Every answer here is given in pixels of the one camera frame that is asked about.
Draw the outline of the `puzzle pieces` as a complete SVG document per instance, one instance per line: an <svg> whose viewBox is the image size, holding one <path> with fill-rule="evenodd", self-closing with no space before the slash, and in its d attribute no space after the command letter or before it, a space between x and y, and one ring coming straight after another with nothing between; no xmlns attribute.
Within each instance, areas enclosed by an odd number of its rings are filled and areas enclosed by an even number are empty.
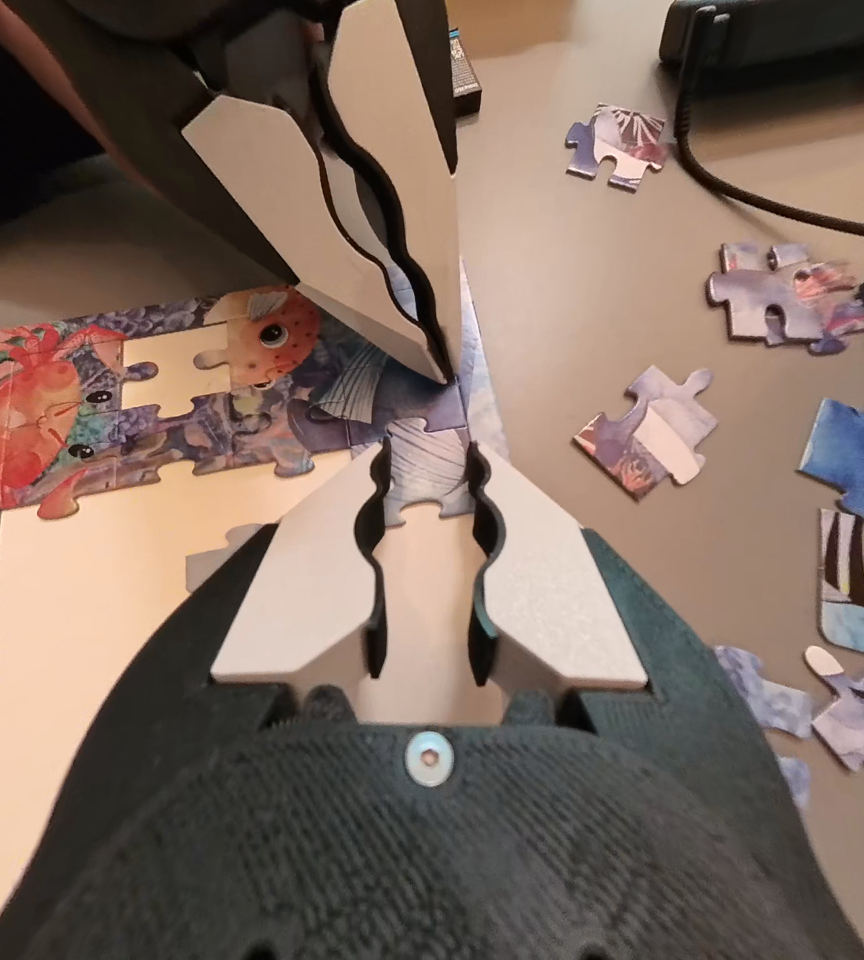
<svg viewBox="0 0 864 960"><path fill-rule="evenodd" d="M574 151L567 173L593 180L601 162L612 161L609 183L634 192L644 172L660 170L668 157L665 126L662 118L600 103L566 134ZM805 344L813 356L834 356L846 349L847 337L864 332L861 285L846 264L815 261L805 245L731 243L721 246L706 294L712 306L726 309L731 339ZM630 385L630 412L620 419L597 414L574 443L636 499L667 478L690 482L705 462L698 446L717 425L697 401L711 381L708 369L676 383L651 366ZM799 471L840 495L836 508L821 511L822 635L864 654L864 407L824 399ZM764 726L801 736L813 730L847 767L864 765L864 678L847 684L831 654L809 649L811 665L833 669L822 676L838 694L810 718L806 697L789 694L773 703L778 687L762 679L754 656L730 647L716 654Z"/></svg>

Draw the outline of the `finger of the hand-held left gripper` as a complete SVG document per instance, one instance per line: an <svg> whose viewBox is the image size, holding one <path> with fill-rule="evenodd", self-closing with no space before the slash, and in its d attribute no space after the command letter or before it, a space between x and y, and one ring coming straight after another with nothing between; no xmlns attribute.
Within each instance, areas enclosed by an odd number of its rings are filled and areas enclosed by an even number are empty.
<svg viewBox="0 0 864 960"><path fill-rule="evenodd" d="M344 230L320 152L291 114L220 94L182 134L294 273L301 294L403 366L448 382L448 364L401 308L382 261Z"/></svg>
<svg viewBox="0 0 864 960"><path fill-rule="evenodd" d="M444 2L352 2L325 83L362 176L386 219L416 318L456 375L462 294L448 16Z"/></svg>

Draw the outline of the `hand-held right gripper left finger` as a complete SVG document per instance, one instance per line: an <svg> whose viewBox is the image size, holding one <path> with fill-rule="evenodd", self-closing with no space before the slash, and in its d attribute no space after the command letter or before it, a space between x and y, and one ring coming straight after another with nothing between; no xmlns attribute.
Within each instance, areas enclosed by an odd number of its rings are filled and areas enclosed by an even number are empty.
<svg viewBox="0 0 864 960"><path fill-rule="evenodd" d="M388 654L383 570L390 439L369 446L275 527L213 660L225 684L358 685Z"/></svg>

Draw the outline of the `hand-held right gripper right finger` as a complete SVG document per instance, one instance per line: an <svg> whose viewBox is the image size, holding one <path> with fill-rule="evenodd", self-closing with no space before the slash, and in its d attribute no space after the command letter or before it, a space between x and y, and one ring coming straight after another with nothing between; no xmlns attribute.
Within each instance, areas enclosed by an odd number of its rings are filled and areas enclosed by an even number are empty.
<svg viewBox="0 0 864 960"><path fill-rule="evenodd" d="M467 630L475 684L644 690L646 669L581 523L483 443L467 450L466 480L484 554Z"/></svg>

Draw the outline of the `partly assembled jigsaw puzzle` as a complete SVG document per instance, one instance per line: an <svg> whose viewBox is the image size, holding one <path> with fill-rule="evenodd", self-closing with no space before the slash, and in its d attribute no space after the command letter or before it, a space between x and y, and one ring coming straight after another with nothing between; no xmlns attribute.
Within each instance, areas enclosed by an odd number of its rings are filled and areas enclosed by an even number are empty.
<svg viewBox="0 0 864 960"><path fill-rule="evenodd" d="M468 515L508 446L462 270L437 388L284 286L0 328L0 821L47 810L85 722L177 605L186 557L275 522L388 434L390 529Z"/></svg>

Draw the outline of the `small black box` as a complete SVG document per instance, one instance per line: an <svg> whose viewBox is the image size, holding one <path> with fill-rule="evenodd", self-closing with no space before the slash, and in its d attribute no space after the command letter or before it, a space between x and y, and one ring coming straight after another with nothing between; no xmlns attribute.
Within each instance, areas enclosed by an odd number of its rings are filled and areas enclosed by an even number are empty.
<svg viewBox="0 0 864 960"><path fill-rule="evenodd" d="M457 120L477 115L481 110L483 88L462 44L458 29L449 30L453 106Z"/></svg>

